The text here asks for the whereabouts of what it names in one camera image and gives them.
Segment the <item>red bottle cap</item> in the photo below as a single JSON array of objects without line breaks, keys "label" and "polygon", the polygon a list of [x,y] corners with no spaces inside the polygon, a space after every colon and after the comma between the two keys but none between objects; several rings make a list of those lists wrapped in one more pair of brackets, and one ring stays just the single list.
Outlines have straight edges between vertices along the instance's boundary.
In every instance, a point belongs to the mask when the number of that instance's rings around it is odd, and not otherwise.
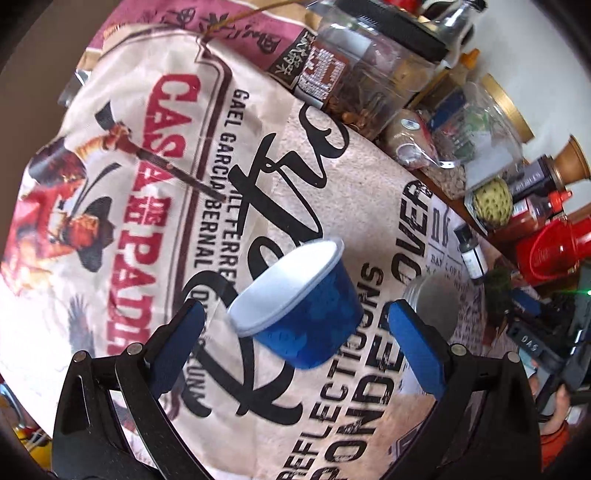
[{"label": "red bottle cap", "polygon": [[567,190],[566,192],[552,192],[548,195],[550,205],[552,205],[552,211],[554,213],[562,212],[562,204],[573,196],[573,192]]}]

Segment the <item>hot sauce bottle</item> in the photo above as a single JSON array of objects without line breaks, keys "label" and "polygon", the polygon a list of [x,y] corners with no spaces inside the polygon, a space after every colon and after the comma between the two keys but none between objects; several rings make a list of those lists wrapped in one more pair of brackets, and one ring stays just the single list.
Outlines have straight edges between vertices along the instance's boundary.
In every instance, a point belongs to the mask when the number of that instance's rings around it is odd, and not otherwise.
[{"label": "hot sauce bottle", "polygon": [[500,242],[513,242],[540,230],[546,222],[557,213],[562,212],[563,203],[573,193],[552,192],[547,197],[530,195],[513,205],[513,214],[509,223],[495,232]]}]

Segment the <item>person's hand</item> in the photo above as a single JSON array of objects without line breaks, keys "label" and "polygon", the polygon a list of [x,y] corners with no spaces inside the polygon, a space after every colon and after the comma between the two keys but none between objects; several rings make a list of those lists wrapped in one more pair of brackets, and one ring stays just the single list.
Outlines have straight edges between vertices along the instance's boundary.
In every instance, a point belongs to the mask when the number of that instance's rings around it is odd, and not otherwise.
[{"label": "person's hand", "polygon": [[[532,362],[532,364],[534,367],[537,367],[535,362]],[[530,377],[530,388],[531,394],[535,397],[540,391],[540,380],[538,379],[538,374],[533,374]],[[567,392],[566,387],[561,385],[556,391],[556,407],[554,409],[554,414],[549,421],[540,427],[540,434],[552,435],[553,433],[556,433],[566,420],[566,417],[569,415],[569,410],[570,395]]]}]

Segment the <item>black jar lid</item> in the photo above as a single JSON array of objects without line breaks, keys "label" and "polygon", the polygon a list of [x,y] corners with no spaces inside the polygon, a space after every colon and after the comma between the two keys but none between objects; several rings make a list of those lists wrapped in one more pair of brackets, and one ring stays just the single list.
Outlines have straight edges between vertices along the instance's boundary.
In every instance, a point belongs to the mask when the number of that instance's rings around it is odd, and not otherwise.
[{"label": "black jar lid", "polygon": [[335,6],[427,61],[438,63],[448,53],[444,42],[396,7],[379,0],[336,0]]},{"label": "black jar lid", "polygon": [[486,0],[471,0],[470,3],[474,5],[474,8],[476,8],[476,10],[478,10],[479,12],[483,12],[488,8]]},{"label": "black jar lid", "polygon": [[468,244],[474,238],[474,235],[472,235],[472,230],[470,230],[470,227],[467,223],[464,223],[463,225],[457,227],[453,231],[453,233],[456,234],[456,237],[460,241],[460,244]]}]

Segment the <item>blue paper cup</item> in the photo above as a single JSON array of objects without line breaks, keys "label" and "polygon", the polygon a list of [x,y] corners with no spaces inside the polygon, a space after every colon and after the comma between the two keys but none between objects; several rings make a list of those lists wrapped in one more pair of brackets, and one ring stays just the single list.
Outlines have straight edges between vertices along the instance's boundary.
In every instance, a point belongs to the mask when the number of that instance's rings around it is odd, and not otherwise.
[{"label": "blue paper cup", "polygon": [[340,238],[313,240],[269,267],[228,308],[238,336],[253,336],[296,368],[329,360],[363,317],[344,249]]}]

